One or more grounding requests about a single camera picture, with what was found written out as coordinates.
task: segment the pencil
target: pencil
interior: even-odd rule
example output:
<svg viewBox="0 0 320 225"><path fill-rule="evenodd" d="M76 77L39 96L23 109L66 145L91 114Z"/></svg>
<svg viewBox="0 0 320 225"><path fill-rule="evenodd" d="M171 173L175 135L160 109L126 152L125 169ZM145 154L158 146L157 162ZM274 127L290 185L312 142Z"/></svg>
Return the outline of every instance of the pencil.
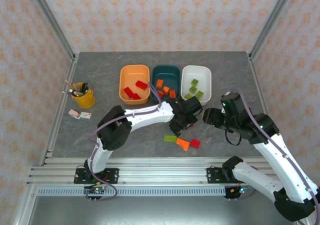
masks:
<svg viewBox="0 0 320 225"><path fill-rule="evenodd" d="M73 90L72 86L70 85L70 83L67 80L64 80L66 82L66 84L68 84L68 86Z"/></svg>

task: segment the orange bin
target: orange bin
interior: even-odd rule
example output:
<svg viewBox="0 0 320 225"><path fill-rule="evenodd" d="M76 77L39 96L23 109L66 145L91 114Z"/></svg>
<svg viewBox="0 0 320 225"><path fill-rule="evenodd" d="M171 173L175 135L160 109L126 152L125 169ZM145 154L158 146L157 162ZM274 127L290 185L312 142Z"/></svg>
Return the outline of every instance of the orange bin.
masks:
<svg viewBox="0 0 320 225"><path fill-rule="evenodd" d="M120 85L119 85L119 96L125 104L137 105L145 104L150 96L150 88L143 90L136 86L136 82L140 80L141 82L147 84L150 82L150 71L146 65L136 64L127 65L121 69L120 72ZM137 93L141 99L134 100L130 99L125 93L124 89L129 87L131 91L135 94Z"/></svg>

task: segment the teal bin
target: teal bin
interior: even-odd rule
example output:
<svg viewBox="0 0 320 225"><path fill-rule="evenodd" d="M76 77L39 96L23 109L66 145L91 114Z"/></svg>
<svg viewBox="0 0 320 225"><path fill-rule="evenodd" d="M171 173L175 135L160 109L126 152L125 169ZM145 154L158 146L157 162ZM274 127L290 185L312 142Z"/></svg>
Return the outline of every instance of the teal bin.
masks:
<svg viewBox="0 0 320 225"><path fill-rule="evenodd" d="M176 97L181 97L181 74L179 68L170 65L159 65L153 69L151 83L157 91L163 91L162 88L156 87L158 79L163 80L162 87L169 87L170 90L175 90ZM154 103L158 103L158 100L153 93L151 94L151 98ZM169 95L164 95L162 101L165 101L168 98L170 98Z"/></svg>

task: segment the gray tabletop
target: gray tabletop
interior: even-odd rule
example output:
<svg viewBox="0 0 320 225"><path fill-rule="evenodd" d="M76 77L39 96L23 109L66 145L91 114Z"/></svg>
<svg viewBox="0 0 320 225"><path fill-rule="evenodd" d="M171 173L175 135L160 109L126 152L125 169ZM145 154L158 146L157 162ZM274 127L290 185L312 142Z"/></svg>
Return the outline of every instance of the gray tabletop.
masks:
<svg viewBox="0 0 320 225"><path fill-rule="evenodd" d="M221 95L232 88L240 88L253 114L263 113L263 108L255 84L254 76L245 52L215 51L164 51L164 52L81 52L75 68L72 83L87 82L93 89L95 104L89 109L81 109L76 101L68 97L63 111L54 146L53 157L86 158L93 151L94 143L88 136L97 128L100 120L114 106L123 109L143 108L153 105L151 99L143 105L126 105L119 97L120 71L126 65L144 64L152 70L157 65L173 65L182 69L187 65L205 66L212 73L212 97L204 106L220 108ZM90 120L76 120L68 112L70 109L92 113ZM132 132L127 142L112 153L117 158L167 158L167 157L255 157L261 154L247 141L239 146L226 142L224 131L199 121L182 132L180 138L201 141L199 149L184 151L179 145L164 142L164 135L173 135L168 123L158 123L142 127ZM238 136L230 134L232 142Z"/></svg>

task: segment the orange cube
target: orange cube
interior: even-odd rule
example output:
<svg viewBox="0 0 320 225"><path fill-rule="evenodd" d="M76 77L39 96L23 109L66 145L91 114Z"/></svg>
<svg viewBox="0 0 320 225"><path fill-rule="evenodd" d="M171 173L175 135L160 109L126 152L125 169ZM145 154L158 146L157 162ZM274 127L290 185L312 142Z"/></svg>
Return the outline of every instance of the orange cube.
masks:
<svg viewBox="0 0 320 225"><path fill-rule="evenodd" d="M162 89L162 86L164 85L164 81L161 79L158 79L158 81L156 81L156 87L158 89Z"/></svg>
<svg viewBox="0 0 320 225"><path fill-rule="evenodd" d="M160 98L162 98L165 95L165 93L163 91L158 91L158 94L159 94Z"/></svg>
<svg viewBox="0 0 320 225"><path fill-rule="evenodd" d="M175 90L170 90L169 94L170 94L170 98L173 98L173 99L176 98L176 91Z"/></svg>
<svg viewBox="0 0 320 225"><path fill-rule="evenodd" d="M190 142L186 141L186 140L182 140L180 138L177 138L176 140L176 144L178 144L179 146L181 146L183 148L183 150L188 151Z"/></svg>
<svg viewBox="0 0 320 225"><path fill-rule="evenodd" d="M167 86L164 86L164 87L163 87L163 91L164 91L164 94L165 94L165 95L168 95L168 94L169 94L169 90L170 90L170 87L167 87Z"/></svg>

